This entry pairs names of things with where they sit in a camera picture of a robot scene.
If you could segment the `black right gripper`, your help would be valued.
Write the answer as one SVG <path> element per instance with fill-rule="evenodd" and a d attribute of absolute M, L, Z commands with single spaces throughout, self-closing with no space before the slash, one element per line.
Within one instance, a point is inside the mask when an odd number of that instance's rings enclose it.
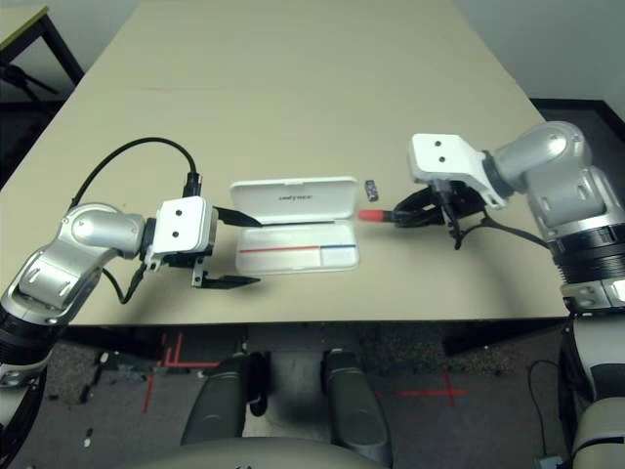
<path fill-rule="evenodd" d="M 449 219 L 444 214 L 444 203 L 456 219 L 483 211 L 481 196 L 465 183 L 434 180 L 432 188 L 421 189 L 399 202 L 393 210 L 392 222 L 405 229 L 444 225 Z"/>

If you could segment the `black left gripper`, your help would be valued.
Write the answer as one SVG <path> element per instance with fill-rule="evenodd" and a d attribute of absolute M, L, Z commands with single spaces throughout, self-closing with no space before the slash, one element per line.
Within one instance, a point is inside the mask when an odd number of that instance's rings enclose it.
<path fill-rule="evenodd" d="M 263 224 L 255 218 L 246 215 L 240 211 L 215 206 L 218 219 L 225 225 L 240 228 L 259 228 Z M 197 252 L 177 252 L 168 256 L 168 266 L 172 268 L 193 269 L 198 263 L 202 263 L 203 259 L 210 257 L 213 253 L 213 247 L 208 246 L 206 249 Z M 218 278 L 194 277 L 192 286 L 198 289 L 234 289 L 247 286 L 260 280 L 255 277 L 245 276 L 221 276 Z"/>

